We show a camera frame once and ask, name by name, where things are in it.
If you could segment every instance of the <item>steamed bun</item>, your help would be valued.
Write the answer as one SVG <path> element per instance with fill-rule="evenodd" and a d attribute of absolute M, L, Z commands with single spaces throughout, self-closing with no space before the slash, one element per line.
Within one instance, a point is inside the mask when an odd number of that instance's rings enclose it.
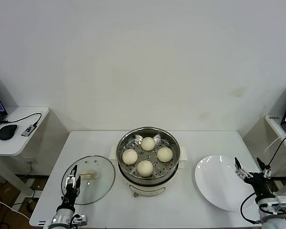
<path fill-rule="evenodd" d="M 173 158 L 173 152 L 167 147 L 162 147 L 158 150 L 157 157 L 162 162 L 169 162 Z"/>
<path fill-rule="evenodd" d="M 156 143 L 153 138 L 145 137 L 141 142 L 141 147 L 143 150 L 151 151 L 156 146 Z"/>
<path fill-rule="evenodd" d="M 137 172 L 142 177 L 149 177 L 153 174 L 153 165 L 150 161 L 140 161 L 137 166 Z"/>
<path fill-rule="evenodd" d="M 122 155 L 122 160 L 127 165 L 132 165 L 138 160 L 138 154 L 133 149 L 127 149 Z"/>

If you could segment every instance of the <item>pot handle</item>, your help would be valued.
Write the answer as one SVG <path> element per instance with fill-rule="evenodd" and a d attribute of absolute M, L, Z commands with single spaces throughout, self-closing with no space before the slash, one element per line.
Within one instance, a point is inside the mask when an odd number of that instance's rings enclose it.
<path fill-rule="evenodd" d="M 118 165 L 118 160 L 116 159 L 116 148 L 117 146 L 112 146 L 109 155 L 109 160 L 114 166 Z"/>
<path fill-rule="evenodd" d="M 187 161 L 186 148 L 181 146 L 178 169 L 184 169 L 184 165 L 186 161 Z"/>

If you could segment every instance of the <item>white side table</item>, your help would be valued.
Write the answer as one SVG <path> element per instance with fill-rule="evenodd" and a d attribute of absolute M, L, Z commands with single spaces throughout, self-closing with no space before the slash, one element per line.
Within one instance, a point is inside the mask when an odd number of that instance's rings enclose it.
<path fill-rule="evenodd" d="M 286 132 L 281 126 L 282 122 L 282 116 L 281 115 L 266 115 L 265 116 L 266 121 L 270 125 L 270 127 L 273 129 L 273 131 L 277 134 L 277 136 L 285 135 Z M 278 195 L 285 195 L 286 194 L 286 185 L 283 186 L 282 182 L 276 181 L 276 186 L 278 187 L 277 194 Z"/>
<path fill-rule="evenodd" d="M 38 129 L 38 127 L 43 122 L 44 118 L 49 113 L 49 109 L 47 107 L 6 107 L 6 110 L 8 112 L 8 116 L 6 119 L 8 119 L 9 121 L 18 120 L 33 113 L 41 113 L 41 119 L 37 124 L 37 128 L 30 134 L 30 136 L 23 137 L 21 136 L 21 134 L 23 133 L 23 131 L 26 130 L 27 127 L 34 124 L 38 120 L 39 118 L 38 115 L 33 115 L 29 118 L 26 118 L 22 121 L 15 123 L 18 125 L 18 128 L 14 136 L 7 141 L 0 140 L 0 156 L 16 156 L 20 154 L 22 150 L 25 148 L 26 144 L 32 138 L 35 131 Z M 0 129 L 5 125 L 10 125 L 10 124 L 1 124 Z M 33 196 L 33 190 L 30 188 L 32 180 L 30 180 L 26 184 L 23 183 L 17 176 L 14 175 L 13 172 L 11 172 L 4 165 L 3 162 L 1 162 L 1 160 L 0 160 L 0 175 L 7 181 L 9 181 L 12 185 L 14 185 L 19 191 L 21 191 L 16 202 L 21 203 L 23 202 L 24 198 Z M 35 197 L 40 196 L 40 192 L 36 191 L 34 196 Z M 13 208 L 15 210 L 18 210 L 20 207 L 21 207 L 20 205 L 15 205 Z"/>

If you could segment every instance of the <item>white wall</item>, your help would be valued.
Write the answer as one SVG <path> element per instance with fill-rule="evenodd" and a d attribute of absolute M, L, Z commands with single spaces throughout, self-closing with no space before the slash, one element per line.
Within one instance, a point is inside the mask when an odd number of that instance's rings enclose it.
<path fill-rule="evenodd" d="M 68 131 L 245 135 L 285 88 L 286 0 L 0 0 L 0 95 Z"/>

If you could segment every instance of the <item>computer mouse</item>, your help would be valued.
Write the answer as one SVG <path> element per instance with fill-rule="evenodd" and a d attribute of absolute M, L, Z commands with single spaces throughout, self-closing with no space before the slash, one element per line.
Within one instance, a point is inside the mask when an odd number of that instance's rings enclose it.
<path fill-rule="evenodd" d="M 5 141 L 9 140 L 14 136 L 14 133 L 17 129 L 16 124 L 6 125 L 0 129 L 0 140 Z"/>

